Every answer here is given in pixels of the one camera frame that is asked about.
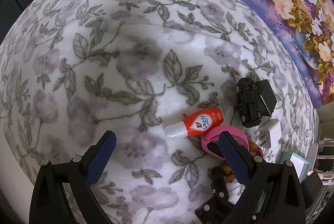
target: mint green box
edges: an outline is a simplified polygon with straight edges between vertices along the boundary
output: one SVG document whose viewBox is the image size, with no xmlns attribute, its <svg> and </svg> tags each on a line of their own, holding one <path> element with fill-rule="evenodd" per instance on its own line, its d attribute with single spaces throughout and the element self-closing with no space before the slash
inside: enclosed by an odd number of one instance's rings
<svg viewBox="0 0 334 224">
<path fill-rule="evenodd" d="M 293 163 L 299 182 L 305 180 L 310 163 L 294 152 L 282 152 L 279 164 L 283 164 L 285 160 L 290 160 Z"/>
</svg>

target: white power adapter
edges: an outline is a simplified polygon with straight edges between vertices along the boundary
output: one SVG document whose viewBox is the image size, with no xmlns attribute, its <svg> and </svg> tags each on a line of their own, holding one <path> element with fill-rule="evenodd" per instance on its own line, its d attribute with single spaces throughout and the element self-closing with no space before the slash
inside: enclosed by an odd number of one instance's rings
<svg viewBox="0 0 334 224">
<path fill-rule="evenodd" d="M 260 129 L 261 144 L 259 147 L 271 148 L 278 146 L 278 140 L 282 136 L 281 123 L 279 119 L 272 118 Z"/>
</svg>

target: blue gripper pad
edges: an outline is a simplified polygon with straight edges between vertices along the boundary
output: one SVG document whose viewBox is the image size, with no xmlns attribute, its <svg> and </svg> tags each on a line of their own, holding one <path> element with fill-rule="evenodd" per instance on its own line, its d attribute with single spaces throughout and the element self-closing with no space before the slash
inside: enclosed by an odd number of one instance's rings
<svg viewBox="0 0 334 224">
<path fill-rule="evenodd" d="M 108 135 L 108 137 L 103 142 L 99 150 L 95 153 L 93 159 L 87 166 L 86 185 L 88 187 L 99 181 L 104 168 L 106 167 L 114 149 L 116 148 L 115 133 L 112 131 L 107 131 L 105 135 Z"/>
<path fill-rule="evenodd" d="M 243 184 L 247 187 L 251 182 L 248 165 L 242 159 L 238 150 L 227 138 L 226 133 L 229 134 L 228 131 L 224 131 L 219 135 L 218 139 L 219 148 L 223 153 L 228 165 L 231 167 L 232 172 L 235 175 L 237 181 L 240 184 Z"/>
</svg>

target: pink silicone strap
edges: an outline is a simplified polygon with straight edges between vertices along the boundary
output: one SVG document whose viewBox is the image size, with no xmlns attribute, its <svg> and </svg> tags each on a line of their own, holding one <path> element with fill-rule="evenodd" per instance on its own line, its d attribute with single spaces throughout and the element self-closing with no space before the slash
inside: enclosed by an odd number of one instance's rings
<svg viewBox="0 0 334 224">
<path fill-rule="evenodd" d="M 212 151 L 210 151 L 207 147 L 207 144 L 210 143 L 211 141 L 217 140 L 219 138 L 219 135 L 221 132 L 228 131 L 231 136 L 238 141 L 239 144 L 244 146 L 248 151 L 249 151 L 249 144 L 248 144 L 248 139 L 246 135 L 244 134 L 243 131 L 239 130 L 238 128 L 235 128 L 233 126 L 225 126 L 225 125 L 220 125 L 217 126 L 213 129 L 211 129 L 208 133 L 204 134 L 202 136 L 202 148 L 205 150 L 208 154 L 220 159 L 220 160 L 225 160 L 225 158 L 219 157 Z"/>
</svg>

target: toy vehicle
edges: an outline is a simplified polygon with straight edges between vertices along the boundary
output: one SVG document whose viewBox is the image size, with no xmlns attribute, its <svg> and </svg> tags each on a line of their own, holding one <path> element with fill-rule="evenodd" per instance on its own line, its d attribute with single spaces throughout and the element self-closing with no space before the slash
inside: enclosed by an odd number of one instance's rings
<svg viewBox="0 0 334 224">
<path fill-rule="evenodd" d="M 258 126 L 262 114 L 258 106 L 257 86 L 250 78 L 241 78 L 235 90 L 238 94 L 239 114 L 242 125 L 246 128 Z"/>
</svg>

